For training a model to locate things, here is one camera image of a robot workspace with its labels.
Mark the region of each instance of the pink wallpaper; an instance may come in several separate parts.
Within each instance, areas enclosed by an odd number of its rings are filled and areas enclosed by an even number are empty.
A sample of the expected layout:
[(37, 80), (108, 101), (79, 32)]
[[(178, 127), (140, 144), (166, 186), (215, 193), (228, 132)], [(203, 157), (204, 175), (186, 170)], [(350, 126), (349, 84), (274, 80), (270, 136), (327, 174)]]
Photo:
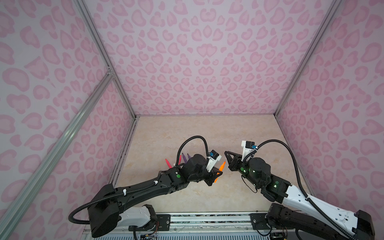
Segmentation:
[(368, 212), (384, 239), (382, 1), (348, 0), (278, 121), (316, 196)]
[(0, 7), (0, 217), (106, 73), (71, 0)]
[(87, 0), (136, 114), (273, 113), (331, 1)]
[[(94, 107), (10, 240), (78, 239), (84, 225), (69, 213), (108, 183), (131, 119), (114, 83)], [(79, 219), (87, 219), (81, 211)]]

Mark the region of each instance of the diagonal metal bar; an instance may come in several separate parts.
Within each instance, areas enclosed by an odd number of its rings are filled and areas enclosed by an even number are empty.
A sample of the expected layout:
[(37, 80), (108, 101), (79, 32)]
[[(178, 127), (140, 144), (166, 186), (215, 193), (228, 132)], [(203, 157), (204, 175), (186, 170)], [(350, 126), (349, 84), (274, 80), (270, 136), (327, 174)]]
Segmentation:
[(95, 42), (97, 49), (100, 52), (100, 55), (101, 55), (101, 57), (105, 63), (105, 66), (108, 68), (108, 70), (114, 76), (113, 80), (117, 84), (119, 94), (122, 97), (125, 106), (129, 110), (131, 117), (133, 119), (135, 119), (136, 116), (135, 116), (135, 113), (133, 111), (132, 105), (130, 104), (128, 96), (127, 96), (126, 92), (124, 91), (124, 88), (121, 84), (121, 81), (116, 74), (116, 71), (113, 67), (111, 59), (108, 56), (108, 53), (105, 49), (105, 46), (104, 46), (103, 42), (101, 41), (101, 37), (100, 37), (100, 35), (96, 29), (96, 26), (93, 22), (93, 19), (91, 17), (91, 14), (90, 14), (90, 11), (88, 10), (87, 5), (85, 4), (85, 2), (83, 0), (73, 0), (73, 2), (75, 3), (77, 10), (79, 11), (79, 14), (83, 18), (85, 26), (87, 27), (89, 33), (91, 34), (91, 37), (92, 37), (93, 41)]
[(276, 108), (275, 116), (277, 117), (281, 110), (283, 109), (285, 103), (288, 100), (289, 95), (293, 91), (293, 88), (299, 81), (302, 72), (304, 71), (305, 67), (308, 65), (309, 61), (311, 60), (311, 57), (314, 55), (317, 47), (319, 46), (323, 36), (327, 32), (328, 28), (331, 26), (336, 13), (339, 9), (341, 9), (341, 5), (344, 2), (344, 0), (333, 0), (331, 3), (331, 6), (329, 7), (327, 13), (325, 14), (325, 17), (323, 18), (323, 21), (320, 24), (319, 29), (317, 30), (315, 36), (313, 37), (313, 40), (311, 44), (308, 47), (307, 52), (304, 55), (303, 60), (299, 64), (299, 67), (297, 68), (295, 74), (293, 75), (292, 81), (290, 82), (289, 86), (285, 90), (283, 97), (281, 98), (281, 101), (279, 105)]
[(64, 155), (68, 146), (80, 130), (85, 120), (93, 110), (96, 103), (104, 93), (112, 80), (111, 74), (106, 74), (99, 85), (80, 108), (78, 114), (70, 122), (63, 135), (59, 138), (52, 150), (45, 157), (39, 168), (35, 171), (28, 183), (25, 185), (21, 193), (9, 206), (3, 217), (0, 219), (0, 240), (6, 240), (12, 234), (19, 221), (28, 210), (45, 181), (51, 175), (56, 164)]

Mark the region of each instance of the marker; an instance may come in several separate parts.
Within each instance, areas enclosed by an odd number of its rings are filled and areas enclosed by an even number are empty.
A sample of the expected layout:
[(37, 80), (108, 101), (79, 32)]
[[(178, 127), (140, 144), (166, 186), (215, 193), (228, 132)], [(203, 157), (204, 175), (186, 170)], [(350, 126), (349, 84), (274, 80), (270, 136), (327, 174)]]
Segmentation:
[(224, 169), (225, 162), (220, 166), (219, 171), (222, 171)]
[(184, 162), (187, 163), (187, 158), (185, 157), (184, 153), (181, 153), (183, 155)]
[(167, 165), (169, 168), (172, 168), (172, 165), (168, 162), (168, 160), (166, 159), (166, 162), (167, 162)]

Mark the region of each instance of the red marker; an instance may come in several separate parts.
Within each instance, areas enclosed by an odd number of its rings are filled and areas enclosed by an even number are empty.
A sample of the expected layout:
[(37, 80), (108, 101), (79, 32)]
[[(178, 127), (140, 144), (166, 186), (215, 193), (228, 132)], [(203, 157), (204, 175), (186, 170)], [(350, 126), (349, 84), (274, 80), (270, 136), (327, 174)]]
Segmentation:
[(172, 168), (172, 165), (168, 162), (168, 160), (166, 159), (166, 162), (167, 162), (167, 165), (169, 168)]

